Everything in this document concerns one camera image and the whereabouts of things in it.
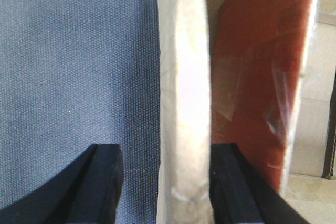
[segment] blue woven fabric surface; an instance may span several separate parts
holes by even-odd
[[[155,223],[156,0],[1,0],[0,208],[92,143],[121,144],[116,223]]]

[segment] floor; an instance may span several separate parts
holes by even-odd
[[[336,179],[291,174],[285,199],[311,224],[336,224]]]

